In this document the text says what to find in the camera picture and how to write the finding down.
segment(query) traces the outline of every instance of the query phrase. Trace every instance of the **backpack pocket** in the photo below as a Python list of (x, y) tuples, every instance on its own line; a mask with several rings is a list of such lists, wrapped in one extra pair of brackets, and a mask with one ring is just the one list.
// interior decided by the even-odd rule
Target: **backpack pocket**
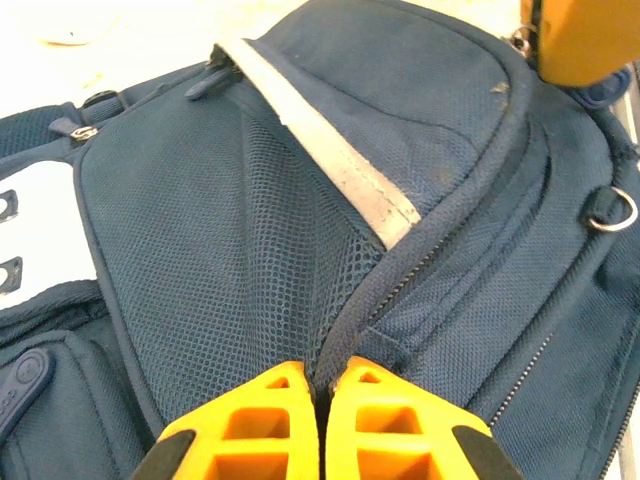
[(107, 319), (53, 331), (0, 354), (3, 480), (127, 478), (144, 455), (144, 433), (110, 359)]

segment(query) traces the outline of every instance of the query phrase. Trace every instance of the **backpack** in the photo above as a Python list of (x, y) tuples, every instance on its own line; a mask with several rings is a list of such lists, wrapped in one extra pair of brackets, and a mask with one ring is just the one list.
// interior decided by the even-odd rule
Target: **backpack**
[(639, 156), (508, 43), (310, 0), (0, 120), (0, 157), (3, 480), (128, 478), (287, 360), (322, 418), (354, 355), (478, 415), (527, 479), (604, 478), (640, 376)]

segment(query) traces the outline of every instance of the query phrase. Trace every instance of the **white surface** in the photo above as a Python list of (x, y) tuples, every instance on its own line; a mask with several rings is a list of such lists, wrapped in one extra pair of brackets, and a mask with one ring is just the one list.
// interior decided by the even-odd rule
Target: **white surface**
[[(247, 36), (256, 36), (301, 1), (174, 0), (168, 5), (140, 0), (0, 0), (5, 73), (0, 117), (67, 100), (80, 104), (96, 92), (121, 90), (206, 60), (220, 28), (237, 28)], [(518, 0), (412, 2), (457, 16), (498, 36), (508, 35), (519, 24)], [(113, 15), (120, 15), (119, 20), (103, 32), (105, 26), (95, 19)], [(92, 21), (98, 22), (93, 28)], [(52, 46), (38, 40), (64, 37), (66, 29), (82, 30), (87, 38), (101, 36), (80, 47)], [(632, 419), (632, 431), (638, 432), (638, 438), (637, 415)], [(607, 480), (619, 478), (616, 461)]]
[(64, 282), (95, 279), (71, 165), (36, 163), (0, 180), (0, 192), (7, 190), (16, 192), (18, 214), (0, 223), (0, 259), (22, 257), (22, 284), (0, 295), (0, 310)]

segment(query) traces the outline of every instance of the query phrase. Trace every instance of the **side pocket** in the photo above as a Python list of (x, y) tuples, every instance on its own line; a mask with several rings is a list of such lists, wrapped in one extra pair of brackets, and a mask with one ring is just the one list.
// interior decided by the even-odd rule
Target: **side pocket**
[(144, 456), (122, 381), (93, 342), (55, 331), (0, 354), (0, 384), (26, 351), (55, 360), (48, 384), (0, 445), (3, 480), (127, 478)]

